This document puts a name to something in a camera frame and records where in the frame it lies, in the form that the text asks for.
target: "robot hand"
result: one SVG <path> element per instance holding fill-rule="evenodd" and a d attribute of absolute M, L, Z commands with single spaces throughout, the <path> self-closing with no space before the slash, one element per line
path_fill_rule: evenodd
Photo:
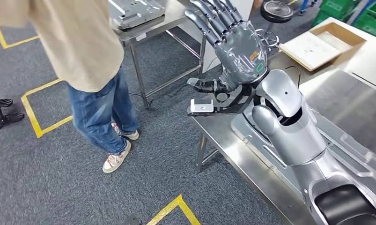
<path fill-rule="evenodd" d="M 210 22 L 215 32 L 191 10 L 185 15 L 205 35 L 225 67 L 222 75 L 213 81 L 191 78 L 188 84 L 198 92 L 226 93 L 241 84 L 255 82 L 266 73 L 266 53 L 250 21 L 243 21 L 229 0 L 191 0 Z"/>

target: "white sneaker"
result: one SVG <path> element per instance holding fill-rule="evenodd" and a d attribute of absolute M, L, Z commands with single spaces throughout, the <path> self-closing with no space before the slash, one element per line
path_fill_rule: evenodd
<path fill-rule="evenodd" d="M 122 153 L 120 153 L 119 155 L 108 155 L 105 163 L 102 166 L 102 171 L 104 171 L 104 173 L 111 173 L 117 170 L 120 165 L 122 165 L 123 161 L 131 150 L 131 143 L 128 140 L 126 140 L 126 142 L 126 148 Z"/>
<path fill-rule="evenodd" d="M 122 134 L 122 132 L 120 131 L 119 127 L 116 125 L 115 122 L 111 122 L 111 126 L 119 137 L 124 136 L 124 137 L 127 137 L 128 139 L 130 139 L 132 141 L 135 141 L 140 137 L 138 130 L 135 130 L 134 133 L 132 133 L 130 135 L 124 135 L 124 134 Z"/>
<path fill-rule="evenodd" d="M 135 141 L 140 137 L 140 134 L 138 133 L 138 130 L 135 130 L 134 133 L 130 135 L 123 135 L 124 137 L 127 137 L 128 139 Z"/>

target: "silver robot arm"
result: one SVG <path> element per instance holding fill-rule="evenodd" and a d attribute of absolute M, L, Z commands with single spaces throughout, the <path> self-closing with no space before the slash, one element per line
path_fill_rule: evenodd
<path fill-rule="evenodd" d="M 191 0 L 214 33 L 192 11 L 192 20 L 225 67 L 213 81 L 191 78 L 196 91 L 241 93 L 227 107 L 191 105 L 190 116 L 239 114 L 254 103 L 252 116 L 299 182 L 308 211 L 318 225 L 376 225 L 376 195 L 350 176 L 330 154 L 305 98 L 283 70 L 269 70 L 255 29 L 229 0 Z"/>
<path fill-rule="evenodd" d="M 283 70 L 256 87 L 254 122 L 298 180 L 319 225 L 376 225 L 376 195 L 330 154 L 305 98 Z"/>

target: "orange sticker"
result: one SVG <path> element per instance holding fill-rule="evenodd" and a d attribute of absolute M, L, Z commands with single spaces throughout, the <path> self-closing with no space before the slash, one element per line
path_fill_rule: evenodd
<path fill-rule="evenodd" d="M 257 55 L 258 55 L 258 52 L 257 52 L 257 51 L 254 51 L 254 52 L 251 54 L 251 56 L 250 56 L 250 61 L 253 61 Z"/>

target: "floor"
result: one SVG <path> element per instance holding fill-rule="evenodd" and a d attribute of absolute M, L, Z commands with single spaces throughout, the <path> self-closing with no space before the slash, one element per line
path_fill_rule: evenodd
<path fill-rule="evenodd" d="M 304 17 L 275 25 L 286 42 L 310 28 L 317 7 Z M 259 12 L 251 21 L 267 26 Z M 8 44 L 35 36 L 31 26 L 1 28 Z M 199 44 L 178 28 L 172 30 L 199 49 Z M 137 47 L 148 90 L 186 69 L 197 59 L 163 33 Z M 138 93 L 130 55 L 124 69 L 131 93 Z M 218 66 L 205 77 L 218 76 Z M 11 98 L 14 110 L 25 112 L 21 96 L 56 80 L 38 39 L 3 49 L 0 45 L 0 98 Z M 132 96 L 140 119 L 141 138 L 124 164 L 104 174 L 106 154 L 78 134 L 71 122 L 37 138 L 28 118 L 0 130 L 0 224 L 122 224 L 134 215 L 142 224 L 156 224 L 156 214 L 166 214 L 162 225 L 282 225 L 278 213 L 240 177 L 220 155 L 204 171 L 193 169 L 200 133 L 186 108 L 201 95 L 177 82 L 158 93 L 152 108 Z M 27 97 L 40 127 L 48 127 L 71 115 L 65 84 Z"/>

